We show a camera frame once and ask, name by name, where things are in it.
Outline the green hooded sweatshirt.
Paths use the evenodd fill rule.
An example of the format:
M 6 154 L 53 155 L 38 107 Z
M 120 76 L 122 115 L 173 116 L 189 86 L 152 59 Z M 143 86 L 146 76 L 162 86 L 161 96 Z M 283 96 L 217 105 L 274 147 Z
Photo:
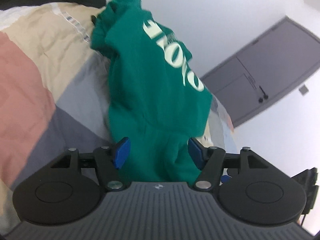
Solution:
M 131 141 L 120 179 L 193 183 L 200 172 L 188 140 L 208 139 L 213 96 L 189 67 L 191 52 L 140 0 L 110 1 L 97 16 L 91 47 L 110 60 L 111 138 Z

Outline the grey bedroom door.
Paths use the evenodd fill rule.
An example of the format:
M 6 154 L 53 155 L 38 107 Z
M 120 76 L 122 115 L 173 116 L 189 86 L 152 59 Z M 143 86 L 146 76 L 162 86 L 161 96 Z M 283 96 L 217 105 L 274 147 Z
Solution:
M 268 109 L 319 69 L 319 37 L 284 17 L 202 77 L 211 110 L 237 127 Z M 263 96 L 268 100 L 259 103 Z

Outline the patchwork bed sheet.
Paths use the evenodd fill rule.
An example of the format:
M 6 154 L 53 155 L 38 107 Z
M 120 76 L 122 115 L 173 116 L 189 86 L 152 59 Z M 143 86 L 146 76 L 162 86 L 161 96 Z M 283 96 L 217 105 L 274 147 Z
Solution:
M 99 13 L 62 2 L 1 10 L 1 235 L 20 223 L 22 181 L 70 148 L 114 142 L 109 60 L 90 47 Z

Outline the grey switch beside door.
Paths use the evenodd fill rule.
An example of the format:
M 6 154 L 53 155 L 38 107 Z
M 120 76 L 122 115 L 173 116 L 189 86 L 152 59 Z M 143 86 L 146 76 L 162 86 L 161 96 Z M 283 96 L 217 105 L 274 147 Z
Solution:
M 301 87 L 299 87 L 299 92 L 300 94 L 302 94 L 302 96 L 305 96 L 309 92 L 309 89 L 304 84 Z

